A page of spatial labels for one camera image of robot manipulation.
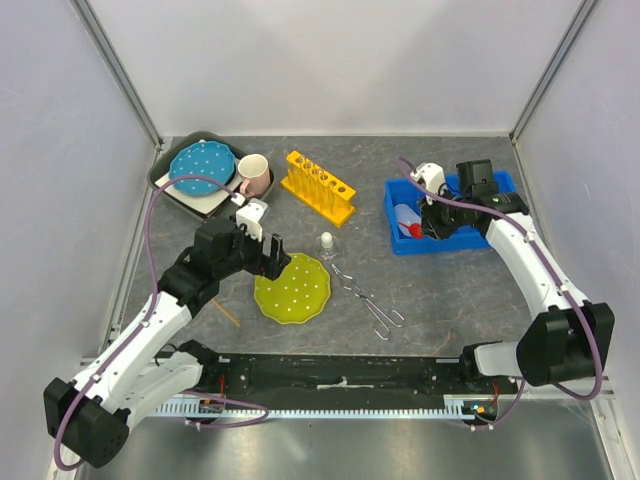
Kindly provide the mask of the white wash bottle red cap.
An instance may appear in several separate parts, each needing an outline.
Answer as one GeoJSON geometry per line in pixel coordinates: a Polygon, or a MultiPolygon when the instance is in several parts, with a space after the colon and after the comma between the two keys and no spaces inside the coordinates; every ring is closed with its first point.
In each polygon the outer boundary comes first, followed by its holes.
{"type": "Polygon", "coordinates": [[[401,235],[412,239],[426,237],[422,231],[421,217],[409,205],[403,203],[395,205],[394,214],[401,235]]]}

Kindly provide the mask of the yellow test tube rack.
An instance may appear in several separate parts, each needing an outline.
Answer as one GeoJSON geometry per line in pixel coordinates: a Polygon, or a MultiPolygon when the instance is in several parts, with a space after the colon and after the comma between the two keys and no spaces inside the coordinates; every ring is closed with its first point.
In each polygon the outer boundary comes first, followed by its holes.
{"type": "Polygon", "coordinates": [[[356,190],[298,151],[286,156],[280,185],[337,228],[355,213],[356,190]]]}

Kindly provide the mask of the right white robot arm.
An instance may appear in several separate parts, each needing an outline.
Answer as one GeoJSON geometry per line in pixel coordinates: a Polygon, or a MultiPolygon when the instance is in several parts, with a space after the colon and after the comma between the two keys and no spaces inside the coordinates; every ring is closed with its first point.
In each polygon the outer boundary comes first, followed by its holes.
{"type": "Polygon", "coordinates": [[[446,240],[472,227],[500,256],[524,296],[531,324],[516,342],[467,346],[458,381],[477,394],[494,377],[520,378],[531,386],[552,385],[577,397],[568,382],[594,381],[584,399],[595,398],[604,379],[615,316],[606,303],[593,303],[562,271],[536,231],[529,208],[516,192],[503,192],[490,160],[457,164],[458,187],[447,186],[435,163],[410,168],[407,177],[421,191],[421,231],[446,240]]]}

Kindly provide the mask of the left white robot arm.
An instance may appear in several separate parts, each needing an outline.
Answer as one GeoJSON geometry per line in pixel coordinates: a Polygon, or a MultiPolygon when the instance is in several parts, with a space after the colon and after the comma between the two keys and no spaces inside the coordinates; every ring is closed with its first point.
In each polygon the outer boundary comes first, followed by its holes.
{"type": "Polygon", "coordinates": [[[216,353],[197,341],[178,348],[164,364],[144,367],[167,341],[193,320],[228,277],[245,271],[277,279],[291,257],[278,234],[266,234],[257,220],[235,216],[205,221],[191,246],[162,274],[138,316],[88,367],[70,381],[54,378],[44,389],[46,428],[54,440],[58,469],[72,471],[68,449],[95,468],[108,464],[130,432],[174,395],[208,393],[219,382],[216,353]]]}

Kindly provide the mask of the blue plastic bin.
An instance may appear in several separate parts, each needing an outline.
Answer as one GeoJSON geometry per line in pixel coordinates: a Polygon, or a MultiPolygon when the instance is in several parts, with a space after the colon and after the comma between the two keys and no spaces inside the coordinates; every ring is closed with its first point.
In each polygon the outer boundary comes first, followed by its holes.
{"type": "Polygon", "coordinates": [[[390,228],[391,250],[398,256],[433,254],[488,248],[488,242],[480,233],[469,226],[460,227],[450,238],[434,240],[429,237],[412,239],[400,234],[396,224],[394,206],[409,205],[417,214],[417,202],[422,198],[420,192],[406,179],[395,178],[385,181],[383,200],[384,211],[390,228]]]}

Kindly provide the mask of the green dotted plate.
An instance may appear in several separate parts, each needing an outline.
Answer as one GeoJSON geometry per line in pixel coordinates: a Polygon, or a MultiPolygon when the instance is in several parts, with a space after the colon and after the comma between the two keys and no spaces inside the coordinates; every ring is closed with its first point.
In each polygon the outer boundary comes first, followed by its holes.
{"type": "Polygon", "coordinates": [[[261,313],[281,325],[301,325],[319,315],[331,297],[330,275],[322,263],[304,253],[276,280],[257,276],[254,300],[261,313]]]}

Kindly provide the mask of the glass flask white stopper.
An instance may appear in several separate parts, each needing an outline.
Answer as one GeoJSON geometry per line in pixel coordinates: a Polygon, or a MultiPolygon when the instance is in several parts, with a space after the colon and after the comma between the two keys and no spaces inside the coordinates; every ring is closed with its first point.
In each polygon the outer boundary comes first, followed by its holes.
{"type": "Polygon", "coordinates": [[[323,232],[316,241],[316,256],[322,261],[329,261],[342,254],[342,243],[332,233],[323,232]]]}

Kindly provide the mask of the white square plate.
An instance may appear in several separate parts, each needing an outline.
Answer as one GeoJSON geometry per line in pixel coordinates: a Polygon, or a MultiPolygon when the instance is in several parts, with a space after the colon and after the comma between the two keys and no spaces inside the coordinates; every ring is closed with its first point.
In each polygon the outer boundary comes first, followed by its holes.
{"type": "MultiPolygon", "coordinates": [[[[169,180],[168,174],[160,177],[154,182],[154,185],[161,187],[169,180]]],[[[243,177],[239,173],[235,173],[233,178],[227,183],[230,189],[237,191],[243,181],[243,177]]],[[[205,196],[190,196],[181,193],[175,188],[175,185],[169,186],[165,192],[166,195],[176,200],[179,204],[190,208],[199,215],[208,216],[229,199],[229,194],[224,190],[218,190],[205,196]]]]}

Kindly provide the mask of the pink mug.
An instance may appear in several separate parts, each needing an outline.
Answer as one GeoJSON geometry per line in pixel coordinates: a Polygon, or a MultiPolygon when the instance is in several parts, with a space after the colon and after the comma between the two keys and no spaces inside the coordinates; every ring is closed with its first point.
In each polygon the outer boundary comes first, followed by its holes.
{"type": "Polygon", "coordinates": [[[269,162],[261,154],[249,154],[238,163],[243,181],[239,191],[245,197],[261,197],[271,185],[269,162]]]}

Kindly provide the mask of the blue dotted plate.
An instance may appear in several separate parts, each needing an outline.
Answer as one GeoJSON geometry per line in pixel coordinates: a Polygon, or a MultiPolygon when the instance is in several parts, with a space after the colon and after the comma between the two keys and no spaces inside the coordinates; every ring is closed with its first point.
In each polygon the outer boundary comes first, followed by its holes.
{"type": "MultiPolygon", "coordinates": [[[[217,141],[199,141],[185,147],[171,161],[170,179],[197,175],[214,179],[226,185],[235,173],[235,155],[227,145],[217,141]]],[[[186,179],[176,182],[174,187],[190,197],[202,197],[220,190],[216,183],[201,179],[186,179]]]]}

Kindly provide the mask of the metal crucible tongs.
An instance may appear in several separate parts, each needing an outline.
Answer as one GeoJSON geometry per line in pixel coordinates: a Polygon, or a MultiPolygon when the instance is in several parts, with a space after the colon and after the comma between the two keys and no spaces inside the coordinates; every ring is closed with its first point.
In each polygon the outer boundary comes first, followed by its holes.
{"type": "Polygon", "coordinates": [[[331,264],[333,272],[337,275],[341,287],[358,298],[375,318],[373,331],[376,336],[383,341],[391,338],[392,327],[402,328],[405,317],[396,309],[383,310],[355,281],[355,279],[344,273],[335,263],[331,264]]]}

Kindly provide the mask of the grey plastic tray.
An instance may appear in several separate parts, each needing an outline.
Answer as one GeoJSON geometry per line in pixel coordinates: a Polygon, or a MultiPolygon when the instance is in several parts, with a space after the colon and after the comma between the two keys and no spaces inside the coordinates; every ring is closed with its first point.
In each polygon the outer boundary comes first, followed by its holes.
{"type": "MultiPolygon", "coordinates": [[[[217,141],[224,145],[227,145],[232,153],[236,157],[236,162],[246,155],[246,152],[242,150],[240,147],[230,143],[227,139],[216,135],[215,133],[209,131],[196,131],[184,137],[179,137],[177,140],[174,140],[171,146],[168,149],[165,149],[160,153],[159,159],[154,163],[154,165],[149,169],[147,174],[147,180],[152,189],[157,189],[159,187],[154,185],[154,182],[159,180],[165,174],[169,172],[169,166],[171,161],[178,155],[178,153],[187,146],[195,144],[199,141],[217,141]]],[[[191,210],[188,207],[185,207],[179,204],[176,200],[173,200],[171,197],[164,193],[167,201],[179,208],[181,211],[187,213],[193,218],[204,220],[209,217],[214,217],[216,215],[228,216],[233,213],[237,206],[230,200],[226,200],[220,207],[218,207],[212,214],[208,216],[199,215],[195,211],[191,210]]]]}

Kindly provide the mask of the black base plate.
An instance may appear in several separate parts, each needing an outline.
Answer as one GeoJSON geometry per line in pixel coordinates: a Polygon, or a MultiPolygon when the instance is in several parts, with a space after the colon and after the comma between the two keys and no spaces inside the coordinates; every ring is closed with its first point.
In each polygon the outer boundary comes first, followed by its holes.
{"type": "Polygon", "coordinates": [[[472,378],[456,358],[223,354],[207,363],[195,390],[266,407],[429,406],[445,395],[493,398],[517,387],[505,377],[472,378]]]}

